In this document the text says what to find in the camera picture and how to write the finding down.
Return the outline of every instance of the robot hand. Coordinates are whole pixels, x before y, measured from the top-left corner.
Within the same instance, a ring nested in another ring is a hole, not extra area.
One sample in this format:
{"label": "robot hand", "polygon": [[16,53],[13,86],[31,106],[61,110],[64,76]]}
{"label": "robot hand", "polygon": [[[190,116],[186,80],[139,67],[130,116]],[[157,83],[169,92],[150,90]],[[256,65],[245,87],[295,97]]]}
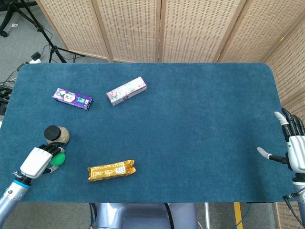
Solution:
{"label": "robot hand", "polygon": [[305,173],[305,128],[300,118],[290,114],[282,108],[285,117],[275,112],[275,116],[280,121],[287,144],[286,157],[274,156],[258,147],[258,152],[269,160],[288,164],[288,168],[295,173]]}
{"label": "robot hand", "polygon": [[[52,163],[55,158],[60,157],[60,162],[57,159],[56,163]],[[51,173],[58,168],[65,160],[64,149],[58,145],[41,145],[35,147],[30,152],[28,157],[25,159],[20,167],[21,173],[31,179],[37,179],[42,174]],[[53,166],[47,168],[48,164],[51,163]]]}

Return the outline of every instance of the pink snack box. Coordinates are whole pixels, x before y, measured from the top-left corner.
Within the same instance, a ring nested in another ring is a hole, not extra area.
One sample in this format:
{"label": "pink snack box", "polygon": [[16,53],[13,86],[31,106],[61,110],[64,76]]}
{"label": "pink snack box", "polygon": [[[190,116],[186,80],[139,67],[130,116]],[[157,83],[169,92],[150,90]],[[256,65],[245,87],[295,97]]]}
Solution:
{"label": "pink snack box", "polygon": [[108,92],[107,96],[111,104],[114,106],[144,90],[146,90],[146,84],[142,77],[138,77],[111,92]]}

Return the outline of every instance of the tripod stand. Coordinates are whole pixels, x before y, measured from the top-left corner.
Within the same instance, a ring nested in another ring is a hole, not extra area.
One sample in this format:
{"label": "tripod stand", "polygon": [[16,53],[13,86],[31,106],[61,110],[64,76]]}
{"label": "tripod stand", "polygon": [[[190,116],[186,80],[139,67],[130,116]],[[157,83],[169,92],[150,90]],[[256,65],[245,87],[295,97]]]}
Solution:
{"label": "tripod stand", "polygon": [[71,52],[71,51],[69,51],[69,50],[59,48],[59,47],[57,47],[56,45],[54,45],[54,44],[52,43],[52,41],[49,39],[49,37],[48,37],[48,35],[46,34],[46,32],[44,31],[43,26],[37,21],[37,19],[35,18],[35,16],[34,16],[33,13],[31,12],[31,10],[29,9],[28,5],[25,3],[25,1],[24,1],[24,0],[20,0],[20,2],[23,4],[24,8],[27,10],[27,12],[29,13],[29,15],[32,17],[33,22],[34,22],[34,25],[35,25],[35,27],[37,28],[37,31],[42,33],[42,35],[44,36],[44,38],[47,40],[47,42],[48,42],[49,45],[51,46],[51,49],[50,49],[50,57],[49,57],[49,63],[51,63],[53,53],[55,53],[55,54],[58,56],[58,58],[60,59],[60,61],[61,61],[62,63],[66,63],[66,60],[65,60],[64,57],[60,54],[59,50],[64,51],[64,52],[69,52],[69,53],[72,53],[72,54],[74,54],[74,55],[84,56],[84,55],[78,54],[78,53],[76,53],[76,52]]}

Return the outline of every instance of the blue felt tablecloth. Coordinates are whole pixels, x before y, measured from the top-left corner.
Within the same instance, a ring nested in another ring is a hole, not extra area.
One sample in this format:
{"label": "blue felt tablecloth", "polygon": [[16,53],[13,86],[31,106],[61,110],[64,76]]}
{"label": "blue felt tablecloth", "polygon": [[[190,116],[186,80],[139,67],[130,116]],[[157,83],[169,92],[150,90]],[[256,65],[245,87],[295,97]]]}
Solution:
{"label": "blue felt tablecloth", "polygon": [[[106,93],[141,76],[147,90],[114,107]],[[90,111],[58,103],[56,89],[93,97]],[[65,163],[32,181],[25,201],[279,201],[293,191],[281,108],[263,63],[28,64],[0,130],[0,189],[44,129],[65,126]],[[135,160],[135,174],[89,183],[87,167]]]}

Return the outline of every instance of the product label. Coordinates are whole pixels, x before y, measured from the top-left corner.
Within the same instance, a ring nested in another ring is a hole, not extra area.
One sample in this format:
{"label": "product label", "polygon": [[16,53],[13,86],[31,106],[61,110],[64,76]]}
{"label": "product label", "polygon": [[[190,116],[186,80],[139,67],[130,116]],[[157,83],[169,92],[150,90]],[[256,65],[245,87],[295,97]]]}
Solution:
{"label": "product label", "polygon": [[119,168],[115,168],[115,173],[125,173],[126,172],[126,168],[125,167],[119,167]]}
{"label": "product label", "polygon": [[79,97],[79,98],[77,99],[77,101],[78,101],[79,103],[84,104],[86,100],[85,100],[85,99],[83,99],[83,98],[80,98],[80,97]]}
{"label": "product label", "polygon": [[65,94],[64,97],[63,97],[63,100],[68,102],[68,103],[71,103],[74,99],[75,99],[75,95],[72,95],[70,93]]}

